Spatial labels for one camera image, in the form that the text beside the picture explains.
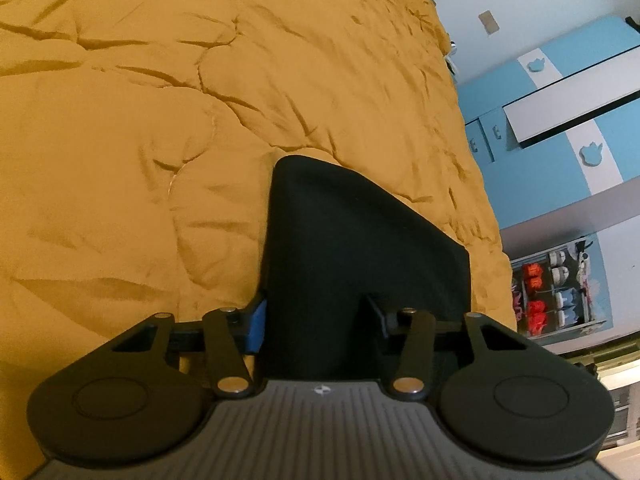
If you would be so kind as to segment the yellow quilted bedspread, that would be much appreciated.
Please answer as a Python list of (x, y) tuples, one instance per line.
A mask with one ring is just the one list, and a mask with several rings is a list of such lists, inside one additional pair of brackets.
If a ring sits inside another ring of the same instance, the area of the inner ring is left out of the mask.
[(1, 474), (42, 454), (32, 390), (157, 311), (255, 295), (274, 164), (356, 170), (511, 269), (433, 0), (1, 0)]

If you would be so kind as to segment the black pants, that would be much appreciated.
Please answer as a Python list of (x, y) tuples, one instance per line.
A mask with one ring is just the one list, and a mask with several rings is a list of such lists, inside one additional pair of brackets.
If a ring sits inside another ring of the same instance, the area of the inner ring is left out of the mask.
[(372, 304), (460, 322), (471, 309), (466, 249), (355, 171), (305, 156), (274, 166), (260, 291), (266, 379), (390, 378), (402, 338)]

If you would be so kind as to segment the wardrobe mirror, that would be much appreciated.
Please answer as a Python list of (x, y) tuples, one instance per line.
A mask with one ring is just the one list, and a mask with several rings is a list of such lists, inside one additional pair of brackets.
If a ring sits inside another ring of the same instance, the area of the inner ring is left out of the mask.
[(639, 97), (639, 49), (632, 48), (503, 107), (523, 148)]

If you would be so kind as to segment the blue white wardrobe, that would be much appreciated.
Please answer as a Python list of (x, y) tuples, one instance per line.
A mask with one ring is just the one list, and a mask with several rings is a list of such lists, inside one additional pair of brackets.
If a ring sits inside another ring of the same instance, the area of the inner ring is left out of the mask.
[(639, 33), (614, 15), (458, 88), (500, 229), (639, 182)]

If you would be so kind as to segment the shoe rack with shoes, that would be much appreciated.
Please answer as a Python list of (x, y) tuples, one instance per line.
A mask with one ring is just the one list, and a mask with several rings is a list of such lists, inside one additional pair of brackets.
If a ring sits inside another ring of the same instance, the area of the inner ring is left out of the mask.
[(613, 326), (597, 235), (513, 259), (511, 268), (512, 307), (521, 335), (544, 346)]

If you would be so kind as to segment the beige wall switch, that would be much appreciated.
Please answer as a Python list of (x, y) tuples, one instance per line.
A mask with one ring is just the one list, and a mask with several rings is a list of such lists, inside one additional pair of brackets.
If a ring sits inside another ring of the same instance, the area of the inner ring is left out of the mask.
[(488, 36), (495, 34), (500, 29), (500, 26), (496, 21), (494, 14), (492, 14), (489, 10), (482, 12), (478, 16), (478, 19), (480, 20), (480, 24), (483, 25)]

